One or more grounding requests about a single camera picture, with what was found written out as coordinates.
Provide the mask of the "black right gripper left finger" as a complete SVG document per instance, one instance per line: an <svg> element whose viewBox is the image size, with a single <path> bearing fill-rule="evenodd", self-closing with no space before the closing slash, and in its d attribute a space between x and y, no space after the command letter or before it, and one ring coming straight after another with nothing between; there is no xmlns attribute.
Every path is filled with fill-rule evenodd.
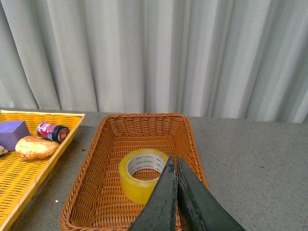
<svg viewBox="0 0 308 231"><path fill-rule="evenodd" d="M170 157L154 190L130 231L174 231L177 216L178 178Z"/></svg>

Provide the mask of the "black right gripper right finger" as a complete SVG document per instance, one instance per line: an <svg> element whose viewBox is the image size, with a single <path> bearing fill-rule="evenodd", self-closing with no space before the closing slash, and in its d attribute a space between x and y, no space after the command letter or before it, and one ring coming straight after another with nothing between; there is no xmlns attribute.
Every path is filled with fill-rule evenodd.
<svg viewBox="0 0 308 231"><path fill-rule="evenodd" d="M243 231L186 162L178 157L178 207L192 231Z"/></svg>

